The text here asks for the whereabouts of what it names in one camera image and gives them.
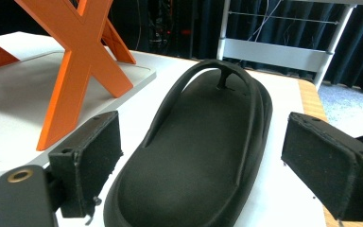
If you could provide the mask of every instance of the curtain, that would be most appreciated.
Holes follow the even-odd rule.
[[[203,2],[209,5],[208,2],[212,1],[205,0]],[[324,51],[332,40],[337,27],[336,22],[343,10],[344,6],[341,4],[279,0],[233,0],[230,11],[243,14],[229,15],[227,37]],[[264,21],[262,15],[270,15],[271,17]],[[220,27],[220,23],[209,27],[209,29],[217,31],[216,26]],[[217,46],[217,38],[218,36],[203,35],[200,41],[204,40],[205,46],[212,44],[212,48],[214,48]],[[216,56],[209,51],[199,51],[199,53],[199,58],[214,58]],[[273,70],[300,78],[313,79],[315,76],[313,72],[263,63],[229,61],[237,61],[243,67]],[[354,9],[328,68],[325,80],[331,81],[333,84],[342,83],[349,87],[359,86],[363,89],[363,6]]]

